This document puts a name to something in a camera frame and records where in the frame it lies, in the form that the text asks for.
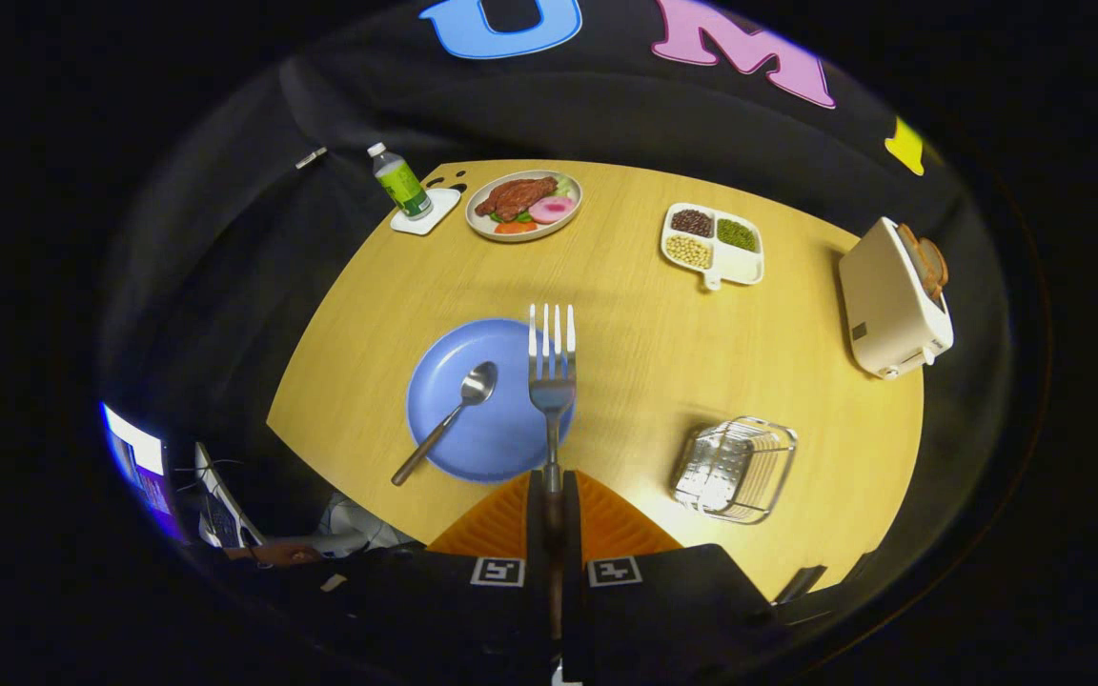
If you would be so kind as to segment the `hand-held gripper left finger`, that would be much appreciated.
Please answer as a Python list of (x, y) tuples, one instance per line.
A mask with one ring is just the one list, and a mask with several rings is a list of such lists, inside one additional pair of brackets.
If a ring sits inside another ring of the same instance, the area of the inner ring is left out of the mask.
[(423, 548), (365, 556), (335, 592), (341, 651), (397, 683), (552, 678), (544, 476), (493, 491)]

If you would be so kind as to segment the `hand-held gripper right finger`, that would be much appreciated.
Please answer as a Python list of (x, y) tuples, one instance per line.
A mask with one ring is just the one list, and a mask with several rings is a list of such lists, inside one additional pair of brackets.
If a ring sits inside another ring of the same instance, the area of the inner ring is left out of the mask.
[(680, 544), (589, 474), (563, 481), (565, 681), (728, 683), (777, 650), (774, 604), (722, 547)]

